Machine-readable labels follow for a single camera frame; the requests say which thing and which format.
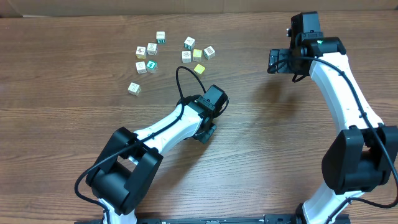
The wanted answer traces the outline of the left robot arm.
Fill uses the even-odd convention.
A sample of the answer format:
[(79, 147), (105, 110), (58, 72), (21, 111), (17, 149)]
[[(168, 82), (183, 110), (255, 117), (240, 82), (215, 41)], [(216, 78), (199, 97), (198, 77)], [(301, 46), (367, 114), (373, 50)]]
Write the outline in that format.
[(134, 210), (164, 153), (188, 138), (207, 143), (216, 129), (213, 120), (227, 101), (227, 94), (212, 85), (204, 95), (182, 98), (172, 113), (148, 128), (116, 130), (86, 174), (86, 184), (104, 208), (102, 223), (136, 223)]

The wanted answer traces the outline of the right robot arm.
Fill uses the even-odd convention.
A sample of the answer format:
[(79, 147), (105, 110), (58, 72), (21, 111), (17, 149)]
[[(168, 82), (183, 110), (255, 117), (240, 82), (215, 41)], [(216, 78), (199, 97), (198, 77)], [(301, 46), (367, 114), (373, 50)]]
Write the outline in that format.
[(356, 83), (342, 41), (325, 37), (317, 12), (291, 18), (290, 45), (272, 49), (269, 73), (288, 73), (293, 82), (310, 77), (333, 118), (336, 138), (322, 159), (323, 182), (301, 203), (292, 223), (349, 223), (343, 210), (364, 194), (397, 177), (397, 127), (373, 111)]

